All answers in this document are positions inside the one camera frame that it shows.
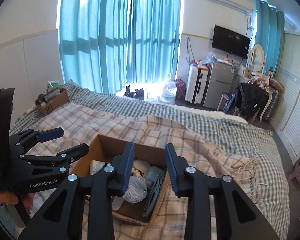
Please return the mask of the person left hand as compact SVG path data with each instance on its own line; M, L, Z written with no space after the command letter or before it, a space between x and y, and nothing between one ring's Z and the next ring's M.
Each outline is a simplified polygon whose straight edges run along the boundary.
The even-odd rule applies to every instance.
M34 193L30 193L27 194L26 197L22 199L25 208L28 208L30 210L33 209L34 196L35 196ZM6 190L0 191L0 206L3 204L16 205L18 204L18 202L19 202L18 197L15 194Z

